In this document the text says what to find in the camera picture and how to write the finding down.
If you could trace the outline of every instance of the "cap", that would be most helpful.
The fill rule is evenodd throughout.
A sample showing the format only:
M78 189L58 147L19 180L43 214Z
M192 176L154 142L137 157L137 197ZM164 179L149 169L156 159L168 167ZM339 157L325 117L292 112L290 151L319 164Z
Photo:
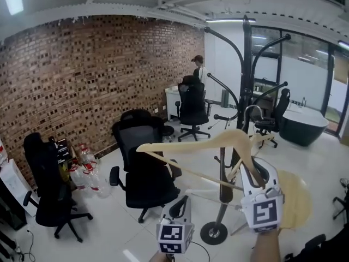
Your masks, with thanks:
M203 57L202 55L197 55L191 61L192 62L199 61L200 63L203 63Z

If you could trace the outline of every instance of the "glass door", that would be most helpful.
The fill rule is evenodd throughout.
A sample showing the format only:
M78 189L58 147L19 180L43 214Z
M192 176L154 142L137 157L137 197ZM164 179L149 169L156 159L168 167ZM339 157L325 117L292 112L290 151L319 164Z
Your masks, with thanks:
M344 114L344 106L347 98L348 76L349 76L349 56L341 51L334 51L334 69L331 84L331 92L325 113L328 120L327 131L338 135L342 117Z

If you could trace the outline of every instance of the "white shirt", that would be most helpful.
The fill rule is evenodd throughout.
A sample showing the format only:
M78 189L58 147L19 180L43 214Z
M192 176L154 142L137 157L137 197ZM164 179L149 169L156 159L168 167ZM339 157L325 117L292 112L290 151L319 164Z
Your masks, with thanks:
M206 89L207 70L204 66L201 66L200 69L198 70L198 78L205 85L205 89Z

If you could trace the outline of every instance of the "freestanding bathtub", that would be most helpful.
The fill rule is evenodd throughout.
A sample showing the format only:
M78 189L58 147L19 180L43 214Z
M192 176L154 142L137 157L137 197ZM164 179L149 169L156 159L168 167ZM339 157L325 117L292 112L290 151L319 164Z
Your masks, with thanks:
M291 104L284 113L280 136L300 146L309 146L326 129L328 120L319 111Z

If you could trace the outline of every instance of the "round stand base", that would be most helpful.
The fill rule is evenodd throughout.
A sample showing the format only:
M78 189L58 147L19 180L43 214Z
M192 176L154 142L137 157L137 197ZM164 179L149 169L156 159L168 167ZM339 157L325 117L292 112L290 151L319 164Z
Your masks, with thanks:
M224 224L220 224L216 233L213 233L213 229L216 225L215 221L205 224L200 231L201 239L208 245L215 246L223 243L228 237L228 229Z

